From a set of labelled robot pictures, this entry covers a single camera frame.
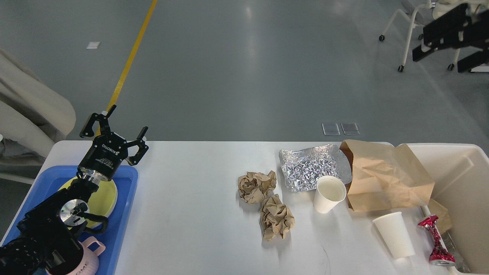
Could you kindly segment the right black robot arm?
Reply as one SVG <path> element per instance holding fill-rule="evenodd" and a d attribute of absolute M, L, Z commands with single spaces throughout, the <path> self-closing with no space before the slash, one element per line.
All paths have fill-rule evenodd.
<path fill-rule="evenodd" d="M 421 44 L 413 49 L 413 61 L 420 61 L 442 49 L 475 47 L 479 50 L 463 59 L 453 61 L 448 70 L 471 72 L 488 64 L 489 11 L 487 0 L 463 0 L 447 5 L 447 11 L 423 27 Z"/>

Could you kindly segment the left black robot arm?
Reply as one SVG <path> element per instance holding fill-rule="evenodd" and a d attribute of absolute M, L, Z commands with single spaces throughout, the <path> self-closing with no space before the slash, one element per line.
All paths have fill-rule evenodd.
<path fill-rule="evenodd" d="M 101 181 L 112 180 L 123 160 L 134 166 L 149 148 L 144 140 L 147 126 L 134 141 L 111 130 L 108 119 L 116 107 L 88 118 L 80 137 L 93 137 L 93 142 L 77 167 L 75 179 L 19 221 L 19 236 L 1 247 L 2 275 L 33 275 L 40 267 L 51 275 L 88 274 L 98 269 L 88 260 L 89 244 L 80 242 L 79 237 L 82 233 L 104 233 L 109 220 L 93 214 L 89 200 Z"/>

